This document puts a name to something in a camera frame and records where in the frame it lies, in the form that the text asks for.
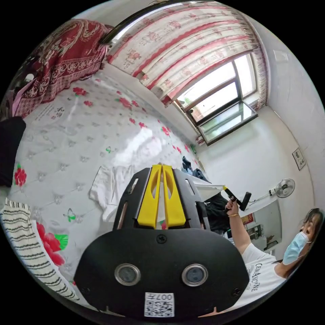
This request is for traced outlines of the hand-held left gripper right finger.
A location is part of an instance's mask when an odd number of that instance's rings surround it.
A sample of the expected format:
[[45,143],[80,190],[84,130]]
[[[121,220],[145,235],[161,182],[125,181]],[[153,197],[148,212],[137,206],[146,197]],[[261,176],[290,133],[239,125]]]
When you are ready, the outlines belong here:
[[166,228],[183,228],[186,223],[186,217],[183,211],[173,169],[169,165],[163,165],[162,172]]

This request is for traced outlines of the person's right hand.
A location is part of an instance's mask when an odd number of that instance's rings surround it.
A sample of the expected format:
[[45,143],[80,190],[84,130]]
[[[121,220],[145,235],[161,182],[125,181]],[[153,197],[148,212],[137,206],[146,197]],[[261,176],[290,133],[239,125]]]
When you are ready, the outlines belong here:
[[239,207],[236,201],[229,200],[225,206],[228,217],[239,216]]

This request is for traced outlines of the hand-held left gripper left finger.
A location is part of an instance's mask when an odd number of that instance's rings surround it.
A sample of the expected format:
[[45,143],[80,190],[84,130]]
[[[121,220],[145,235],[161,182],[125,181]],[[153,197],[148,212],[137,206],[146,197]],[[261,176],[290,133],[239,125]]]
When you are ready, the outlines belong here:
[[137,217],[139,227],[156,227],[159,210],[161,172],[161,164],[152,166]]

